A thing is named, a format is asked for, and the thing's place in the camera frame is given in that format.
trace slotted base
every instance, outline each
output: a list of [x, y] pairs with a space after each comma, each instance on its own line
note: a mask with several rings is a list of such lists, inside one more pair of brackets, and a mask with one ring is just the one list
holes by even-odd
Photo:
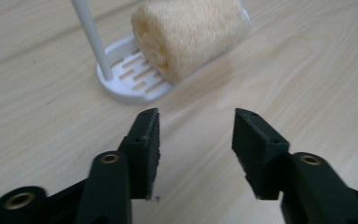
[[104, 79], [99, 65], [97, 74], [105, 88], [120, 102], [150, 103], [172, 88], [172, 84], [150, 65], [133, 35], [113, 43], [106, 48], [105, 53], [112, 64], [114, 78], [110, 81]]

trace natural sponge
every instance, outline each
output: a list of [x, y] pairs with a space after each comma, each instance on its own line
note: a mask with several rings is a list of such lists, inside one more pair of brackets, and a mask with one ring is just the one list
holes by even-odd
[[240, 43], [249, 20], [238, 0], [168, 0], [140, 6], [132, 30], [145, 57], [171, 83]]

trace light wood surface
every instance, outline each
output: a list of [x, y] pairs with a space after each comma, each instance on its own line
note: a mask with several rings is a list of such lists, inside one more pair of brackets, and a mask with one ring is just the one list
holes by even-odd
[[[141, 3], [89, 0], [106, 46], [131, 33]], [[133, 223], [283, 223], [280, 203], [255, 199], [231, 150], [236, 107], [358, 189], [358, 0], [244, 5], [246, 41], [155, 103], [124, 105], [99, 83], [69, 0], [0, 1], [0, 196], [75, 184], [151, 107], [160, 112], [160, 201], [132, 201]]]

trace white plastic holder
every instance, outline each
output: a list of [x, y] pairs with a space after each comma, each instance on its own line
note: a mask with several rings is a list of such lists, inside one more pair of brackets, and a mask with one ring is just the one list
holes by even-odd
[[167, 93], [172, 84], [151, 66], [135, 37], [127, 36], [103, 50], [86, 0], [72, 0], [76, 14], [97, 59], [97, 74], [106, 90], [126, 104], [146, 104]]

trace wooden table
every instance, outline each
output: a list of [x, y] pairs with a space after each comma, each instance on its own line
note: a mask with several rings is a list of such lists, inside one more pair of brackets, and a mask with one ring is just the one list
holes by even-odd
[[[131, 33], [142, 2], [89, 1], [106, 46]], [[358, 0], [244, 4], [245, 42], [156, 102], [124, 105], [99, 83], [69, 0], [0, 1], [0, 196], [75, 184], [151, 107], [160, 112], [160, 201], [132, 201], [133, 223], [283, 223], [280, 203], [255, 199], [231, 150], [237, 107], [358, 189]]]

